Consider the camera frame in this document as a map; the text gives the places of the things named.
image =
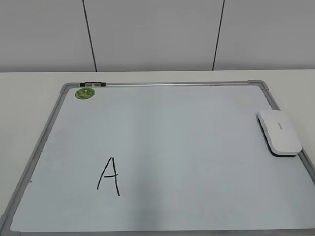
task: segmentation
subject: white wall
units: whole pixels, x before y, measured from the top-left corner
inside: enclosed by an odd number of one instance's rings
[[[85,0],[97,70],[211,70],[222,2]]]
[[[98,71],[211,70],[223,0],[84,0]],[[215,70],[315,69],[315,0],[225,0]],[[0,72],[94,71],[82,0],[0,0]]]
[[[315,69],[315,0],[226,0],[215,70]]]
[[[80,0],[1,0],[0,72],[94,71]]]

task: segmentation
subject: green sticker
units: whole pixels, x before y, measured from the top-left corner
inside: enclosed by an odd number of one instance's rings
[[[93,88],[82,88],[76,91],[75,97],[79,99],[88,99],[93,97],[95,90]]]

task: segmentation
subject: white eraser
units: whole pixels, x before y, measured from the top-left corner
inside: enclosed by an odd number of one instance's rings
[[[302,150],[299,137],[282,111],[261,111],[258,120],[273,155],[296,156]]]

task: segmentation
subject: gray plastic corner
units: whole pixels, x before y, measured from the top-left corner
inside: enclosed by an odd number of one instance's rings
[[[67,93],[70,89],[78,87],[80,87],[80,83],[66,83],[61,88],[60,93]]]
[[[7,225],[5,225],[5,221],[7,219],[7,215],[2,215],[0,218],[0,236],[20,236],[20,232],[11,231]]]
[[[248,80],[248,83],[250,85],[256,85],[259,86],[262,90],[269,90],[268,86],[263,80]]]

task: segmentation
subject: table surface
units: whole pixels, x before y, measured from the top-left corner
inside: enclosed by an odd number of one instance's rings
[[[263,80],[315,162],[314,76],[315,70],[0,73],[0,215],[65,83]]]

